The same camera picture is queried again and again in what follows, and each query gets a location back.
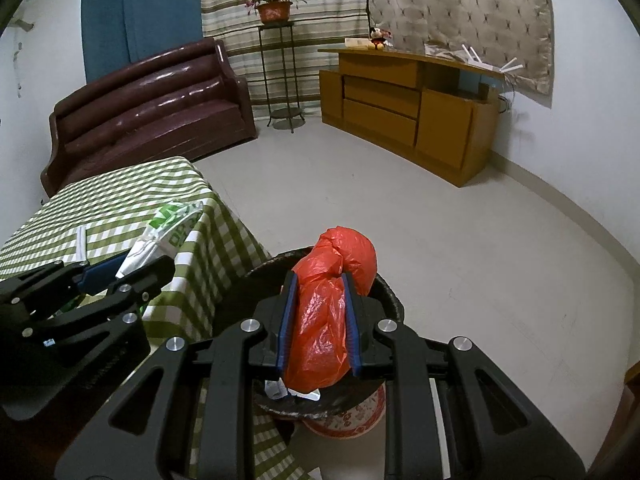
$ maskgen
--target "white wall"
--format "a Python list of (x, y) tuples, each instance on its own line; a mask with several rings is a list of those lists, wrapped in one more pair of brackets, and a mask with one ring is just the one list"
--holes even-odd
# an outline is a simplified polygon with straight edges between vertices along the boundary
[(86, 84), (80, 0), (24, 0), (16, 15), (35, 26), (0, 38), (0, 245), (46, 197), (40, 172), (55, 103)]
[(552, 4), (552, 106), (516, 94), (494, 150), (567, 195), (640, 261), (640, 37), (617, 0)]

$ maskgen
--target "blue gripper pad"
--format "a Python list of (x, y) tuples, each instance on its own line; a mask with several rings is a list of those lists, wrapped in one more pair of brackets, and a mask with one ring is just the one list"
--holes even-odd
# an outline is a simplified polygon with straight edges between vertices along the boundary
[(346, 325), (347, 353), (349, 364), (355, 377), (359, 377), (362, 372), (362, 356), (360, 354), (360, 330), (364, 327), (358, 326), (356, 308), (359, 306), (358, 293), (356, 292), (353, 278), (348, 273), (342, 274), (344, 283), (344, 320)]
[(282, 314), (280, 330), (278, 331), (276, 368), (280, 372), (281, 377), (284, 376), (284, 371), (287, 369), (293, 327), (295, 326), (296, 312), (298, 310), (298, 277), (293, 272), (291, 272), (290, 275), (291, 278), (285, 282), (285, 290), (282, 291), (282, 293), (286, 295), (286, 303)]
[(105, 288), (108, 288), (111, 282), (116, 280), (116, 272), (118, 272), (127, 254), (129, 254), (128, 250), (87, 267), (78, 282), (78, 290), (90, 296), (95, 296)]

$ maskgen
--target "trash bin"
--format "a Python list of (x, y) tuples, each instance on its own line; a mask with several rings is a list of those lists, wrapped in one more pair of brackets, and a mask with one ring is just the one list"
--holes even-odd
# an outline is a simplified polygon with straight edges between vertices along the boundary
[[(311, 252), (311, 247), (278, 254), (237, 280), (216, 307), (213, 335), (219, 335), (229, 326), (251, 317), (260, 300), (277, 296), (288, 270)], [(404, 321), (404, 306), (379, 275), (371, 286), (370, 298), (378, 300), (389, 319)], [(264, 382), (254, 381), (254, 401), (262, 409), (280, 418), (325, 418), (346, 412), (371, 396), (382, 380), (363, 381), (347, 373), (340, 381), (320, 390), (320, 400), (307, 400), (287, 396), (272, 400), (264, 393)]]

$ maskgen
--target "plant stand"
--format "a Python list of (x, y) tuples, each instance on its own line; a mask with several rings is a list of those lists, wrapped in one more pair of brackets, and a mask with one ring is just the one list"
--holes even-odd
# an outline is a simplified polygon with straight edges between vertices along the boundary
[[(298, 74), (296, 71), (296, 49), (293, 42), (293, 24), (294, 22), (288, 21), (288, 22), (273, 22), (273, 23), (267, 23), (265, 25), (258, 26), (258, 36), (260, 37), (260, 57), (262, 58), (262, 75), (264, 76), (264, 90), (267, 95), (267, 106), (269, 108), (269, 123), (267, 124), (267, 126), (269, 126), (271, 124), (271, 121), (274, 119), (288, 119), (291, 133), (293, 133), (293, 121), (292, 121), (293, 117), (300, 116), (300, 118), (303, 121), (305, 120), (304, 116), (302, 115), (302, 107), (300, 106), (300, 93), (298, 91)], [(286, 27), (289, 28), (290, 49), (291, 49), (291, 57), (293, 61), (293, 79), (296, 86), (296, 103), (298, 104), (297, 107), (292, 106), (291, 103), (289, 102), (289, 83), (287, 81), (287, 78), (290, 76), (287, 75), (287, 63), (284, 57), (284, 49), (286, 48), (286, 46), (285, 46), (284, 38), (282, 35), (282, 29)], [(279, 47), (280, 47), (280, 53), (282, 54), (282, 72), (284, 75), (281, 78), (274, 78), (274, 80), (277, 80), (277, 79), (284, 80), (284, 92), (285, 92), (285, 99), (287, 102), (286, 108), (278, 108), (276, 110), (271, 110), (271, 101), (269, 99), (269, 85), (267, 83), (267, 71), (264, 65), (264, 45), (262, 44), (262, 32), (270, 28), (277, 28), (280, 32)]]

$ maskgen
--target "sofa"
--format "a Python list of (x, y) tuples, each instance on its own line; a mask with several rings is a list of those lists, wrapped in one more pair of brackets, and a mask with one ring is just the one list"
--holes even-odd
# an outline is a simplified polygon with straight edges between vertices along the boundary
[(220, 40), (204, 38), (133, 63), (60, 101), (49, 117), (49, 196), (71, 182), (257, 137), (246, 80)]

